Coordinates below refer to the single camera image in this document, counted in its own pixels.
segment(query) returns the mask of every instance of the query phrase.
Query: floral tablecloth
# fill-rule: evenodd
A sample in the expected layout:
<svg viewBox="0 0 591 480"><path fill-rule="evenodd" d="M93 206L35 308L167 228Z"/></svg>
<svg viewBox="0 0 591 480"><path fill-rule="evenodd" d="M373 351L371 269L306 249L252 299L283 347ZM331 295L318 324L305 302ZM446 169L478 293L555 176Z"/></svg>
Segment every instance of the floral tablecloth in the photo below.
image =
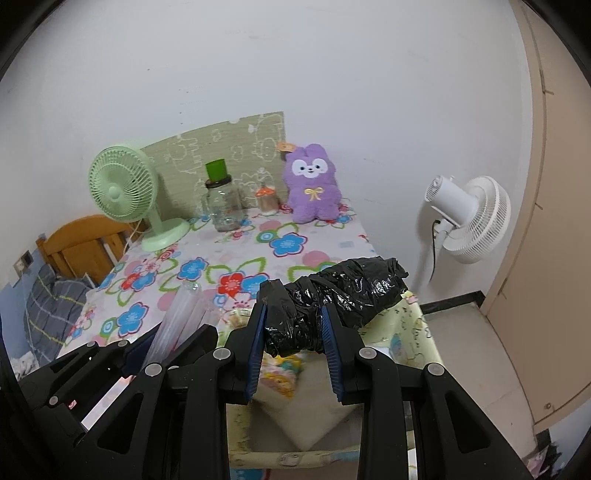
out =
<svg viewBox="0 0 591 480"><path fill-rule="evenodd" d="M198 281L223 311L252 307L261 282L288 283L348 258L374 257L374 248L348 200L333 222L296 225L284 207L274 216L248 210L240 230L220 233L208 218L191 219L191 230L165 250L134 245L102 284L87 295L82 313L60 355L95 340L106 345L135 340L164 318L180 283Z"/></svg>

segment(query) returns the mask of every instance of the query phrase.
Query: plaid blanket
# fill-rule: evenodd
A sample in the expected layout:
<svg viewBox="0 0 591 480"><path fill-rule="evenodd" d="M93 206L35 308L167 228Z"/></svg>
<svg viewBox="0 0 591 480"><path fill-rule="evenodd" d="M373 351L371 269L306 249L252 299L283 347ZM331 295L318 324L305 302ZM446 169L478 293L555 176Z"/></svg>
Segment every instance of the plaid blanket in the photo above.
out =
<svg viewBox="0 0 591 480"><path fill-rule="evenodd" d="M65 338L74 329L91 289L85 279L72 280L41 267L25 306L25 336L41 366L57 357Z"/></svg>

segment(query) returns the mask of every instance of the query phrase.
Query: wooden chair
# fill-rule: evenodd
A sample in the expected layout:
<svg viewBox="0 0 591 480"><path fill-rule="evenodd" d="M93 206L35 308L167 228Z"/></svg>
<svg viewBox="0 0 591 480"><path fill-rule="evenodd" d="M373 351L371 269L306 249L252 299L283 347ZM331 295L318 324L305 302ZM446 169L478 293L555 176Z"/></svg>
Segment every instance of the wooden chair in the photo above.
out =
<svg viewBox="0 0 591 480"><path fill-rule="evenodd" d="M37 239L37 247L43 260L60 275L79 278L88 273L99 285L114 267L103 243L109 245L119 261L125 248L125 235L129 237L133 230L127 223L92 215L64 225L47 240Z"/></svg>

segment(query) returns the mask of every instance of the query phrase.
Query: door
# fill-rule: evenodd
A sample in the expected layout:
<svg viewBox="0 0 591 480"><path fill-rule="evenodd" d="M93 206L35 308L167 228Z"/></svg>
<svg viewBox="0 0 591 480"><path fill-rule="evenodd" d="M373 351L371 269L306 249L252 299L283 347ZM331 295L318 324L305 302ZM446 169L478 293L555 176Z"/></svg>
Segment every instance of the door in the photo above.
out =
<svg viewBox="0 0 591 480"><path fill-rule="evenodd" d="M488 318L539 432L591 397L591 87L526 10L543 78L543 166L530 225Z"/></svg>

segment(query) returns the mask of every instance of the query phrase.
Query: fan base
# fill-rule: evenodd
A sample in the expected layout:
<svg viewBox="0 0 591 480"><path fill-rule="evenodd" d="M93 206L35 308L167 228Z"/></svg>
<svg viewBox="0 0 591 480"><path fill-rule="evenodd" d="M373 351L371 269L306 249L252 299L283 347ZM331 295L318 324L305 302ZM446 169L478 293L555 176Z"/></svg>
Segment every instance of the fan base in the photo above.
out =
<svg viewBox="0 0 591 480"><path fill-rule="evenodd" d="M161 233L155 233L153 229L150 229L144 234L142 249L146 252L155 252L169 247L187 235L190 228L189 222L182 218L165 220L162 222L163 231Z"/></svg>

